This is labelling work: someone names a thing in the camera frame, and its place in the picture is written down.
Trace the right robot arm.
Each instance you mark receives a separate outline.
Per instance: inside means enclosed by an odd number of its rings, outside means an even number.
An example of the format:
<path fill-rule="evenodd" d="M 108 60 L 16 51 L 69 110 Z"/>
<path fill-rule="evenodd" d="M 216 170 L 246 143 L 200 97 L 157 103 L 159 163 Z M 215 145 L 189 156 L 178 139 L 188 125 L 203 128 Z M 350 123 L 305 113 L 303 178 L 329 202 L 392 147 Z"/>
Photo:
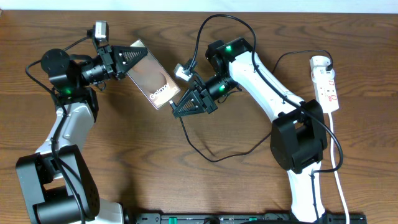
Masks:
<path fill-rule="evenodd" d="M 287 171 L 292 215 L 300 222 L 320 221 L 325 208 L 320 199 L 318 171 L 328 145 L 321 105 L 316 100 L 306 102 L 283 86 L 244 38 L 228 43 L 217 40 L 208 45 L 205 57 L 215 71 L 206 82 L 193 79 L 187 67 L 176 66 L 176 76 L 191 84 L 178 103 L 171 104 L 173 115 L 180 119 L 212 113 L 217 109 L 216 100 L 242 86 L 272 123 L 270 149 Z"/>

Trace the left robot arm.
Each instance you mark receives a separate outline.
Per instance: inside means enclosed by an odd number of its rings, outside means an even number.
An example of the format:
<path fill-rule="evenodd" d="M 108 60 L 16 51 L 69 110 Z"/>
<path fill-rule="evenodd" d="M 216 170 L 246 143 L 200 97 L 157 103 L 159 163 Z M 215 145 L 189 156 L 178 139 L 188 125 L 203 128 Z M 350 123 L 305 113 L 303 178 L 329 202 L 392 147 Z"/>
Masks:
<path fill-rule="evenodd" d="M 117 45 L 95 49 L 95 58 L 52 49 L 38 61 L 53 85 L 49 93 L 57 118 L 43 145 L 16 163 L 31 223 L 135 223 L 120 203 L 100 198 L 81 151 L 99 111 L 92 86 L 124 78 L 148 50 Z"/>

